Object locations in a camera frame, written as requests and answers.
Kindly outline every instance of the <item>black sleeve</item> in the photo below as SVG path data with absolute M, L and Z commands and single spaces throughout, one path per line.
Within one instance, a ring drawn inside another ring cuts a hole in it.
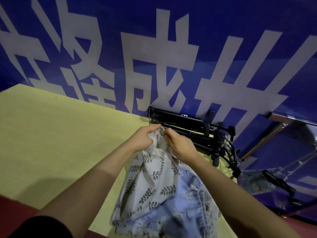
M 49 216 L 35 216 L 27 219 L 9 236 L 9 238 L 15 237 L 73 238 L 63 223 Z

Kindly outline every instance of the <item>yellow surface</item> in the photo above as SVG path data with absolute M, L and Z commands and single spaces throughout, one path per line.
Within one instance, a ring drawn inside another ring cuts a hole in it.
M 3 91 L 0 194 L 41 209 L 147 124 L 144 117 L 25 85 Z M 109 220 L 129 165 L 120 172 L 90 230 L 119 237 Z M 222 161 L 220 169 L 226 170 Z M 222 217 L 218 226 L 219 238 L 236 237 Z

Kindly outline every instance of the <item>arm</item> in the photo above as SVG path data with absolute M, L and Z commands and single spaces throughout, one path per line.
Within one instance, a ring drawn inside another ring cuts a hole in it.
M 42 208 L 37 216 L 51 216 L 61 221 L 74 238 L 83 237 L 95 219 L 124 163 L 135 152 L 149 147 L 148 134 L 160 124 L 138 129 L 128 140 L 102 159 Z
M 300 237 L 280 217 L 199 155 L 190 139 L 170 128 L 165 130 L 165 139 L 173 154 L 200 177 L 238 237 Z

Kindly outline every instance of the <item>right hand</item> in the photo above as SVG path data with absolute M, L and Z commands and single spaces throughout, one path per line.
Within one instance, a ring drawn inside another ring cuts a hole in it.
M 172 149 L 173 154 L 180 161 L 190 165 L 192 160 L 195 160 L 199 156 L 193 142 L 178 133 L 171 128 L 164 130 L 164 138 Z

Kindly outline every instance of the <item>blue floral fabric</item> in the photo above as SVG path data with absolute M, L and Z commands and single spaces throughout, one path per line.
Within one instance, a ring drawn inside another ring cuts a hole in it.
M 178 168 L 178 187 L 174 196 L 147 214 L 118 224 L 116 234 L 149 238 L 217 237 L 219 210 L 214 200 L 189 166 L 180 164 Z M 169 190 L 166 188 L 160 193 L 164 195 Z

